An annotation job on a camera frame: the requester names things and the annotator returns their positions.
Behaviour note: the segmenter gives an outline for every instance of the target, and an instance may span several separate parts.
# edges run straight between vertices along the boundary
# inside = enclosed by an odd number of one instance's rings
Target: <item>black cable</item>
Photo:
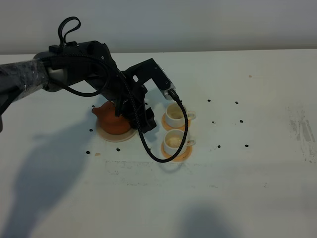
[[[120,71],[118,69],[115,69],[113,68],[112,66],[110,66],[109,64],[107,64],[105,61],[102,61],[100,60],[99,58],[96,58],[96,57],[93,57],[93,56],[88,56],[88,55],[77,55],[77,54],[69,54],[69,55],[61,55],[61,56],[53,56],[53,57],[47,57],[47,58],[44,58],[42,60],[48,60],[50,58],[56,58],[56,57],[83,57],[83,58],[87,58],[87,59],[92,59],[94,60],[95,62],[98,62],[99,65],[102,66],[102,68],[107,71],[107,67],[110,68],[111,70],[113,70],[115,72],[115,74],[117,74],[117,76],[122,80],[126,90],[128,91],[128,95],[129,95],[129,98],[131,100],[131,103],[132,103],[132,107],[133,107],[133,111],[134,111],[134,115],[135,115],[135,119],[136,119],[136,123],[137,123],[137,130],[138,130],[138,133],[139,133],[139,136],[140,136],[140,139],[141,139],[141,142],[142,142],[142,145],[144,147],[144,149],[146,150],[147,154],[153,159],[155,160],[156,162],[159,162],[159,163],[167,163],[167,162],[170,162],[172,161],[173,159],[175,159],[180,151],[182,150],[185,142],[186,142],[186,137],[187,137],[187,133],[188,133],[188,118],[187,118],[187,113],[185,111],[185,108],[181,102],[181,100],[179,99],[178,95],[176,94],[176,92],[173,90],[173,89],[170,89],[168,91],[169,95],[172,97],[172,99],[179,105],[180,109],[182,110],[183,112],[183,115],[184,115],[184,119],[185,119],[185,130],[184,130],[184,136],[183,136],[183,139],[182,139],[182,142],[180,143],[180,146],[178,148],[178,150],[175,152],[174,155],[172,155],[171,157],[167,158],[167,159],[159,159],[157,158],[155,155],[153,155],[151,153],[151,150],[150,148],[148,147],[145,139],[144,139],[144,136],[143,136],[143,133],[142,133],[142,128],[141,128],[141,125],[140,125],[140,120],[139,120],[139,115],[138,115],[138,111],[137,111],[137,107],[135,105],[135,101],[134,101],[134,98],[133,98],[133,95],[132,95],[132,92],[131,92],[131,89],[129,87],[129,85],[127,84],[127,82],[125,81],[125,77],[122,73],[120,73]]]

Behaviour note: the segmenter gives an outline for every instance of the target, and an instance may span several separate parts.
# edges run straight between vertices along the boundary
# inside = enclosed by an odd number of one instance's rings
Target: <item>plastic wrap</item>
[[[42,89],[48,82],[49,77],[39,59],[0,65],[1,88],[9,90],[17,86],[23,91],[16,100]]]

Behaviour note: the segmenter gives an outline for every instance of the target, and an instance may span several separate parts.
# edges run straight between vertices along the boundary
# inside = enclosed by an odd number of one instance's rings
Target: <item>orange saucer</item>
[[[169,154],[167,154],[167,153],[165,152],[163,143],[162,143],[162,146],[160,147],[160,149],[161,149],[162,154],[164,155],[165,158],[171,157],[171,155],[169,155]],[[182,161],[185,161],[185,160],[187,160],[187,158],[192,154],[192,152],[193,152],[193,147],[192,147],[192,146],[188,146],[187,149],[186,149],[186,151],[185,151],[183,154],[177,156],[177,157],[176,157],[175,159],[173,159],[172,161],[174,161],[174,162],[182,162]]]
[[[99,121],[97,120],[96,122],[96,129],[97,129],[97,133],[98,135],[106,140],[106,141],[109,141],[109,142],[122,142],[122,141],[126,141],[130,138],[132,138],[136,133],[137,133],[137,130],[135,129],[130,129],[128,130],[126,133],[123,133],[121,135],[112,135],[112,134],[109,134],[108,132],[106,132],[105,130],[103,130],[99,124]]]

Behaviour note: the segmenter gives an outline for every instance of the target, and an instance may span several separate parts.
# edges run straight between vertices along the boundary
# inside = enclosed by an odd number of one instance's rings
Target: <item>white wall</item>
[[[69,40],[112,52],[317,47],[316,0],[1,0],[0,54],[58,44],[73,15],[82,27]]]

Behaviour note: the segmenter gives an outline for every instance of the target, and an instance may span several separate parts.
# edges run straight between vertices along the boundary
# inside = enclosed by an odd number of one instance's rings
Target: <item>white tabletop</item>
[[[197,114],[191,157],[156,163],[138,135],[105,142],[91,113],[101,96],[38,91],[2,116],[1,238],[316,237],[317,50],[113,58],[122,70],[149,58],[165,69]],[[146,87],[158,126],[145,137],[163,158],[169,102]],[[85,82],[75,88],[93,91]]]

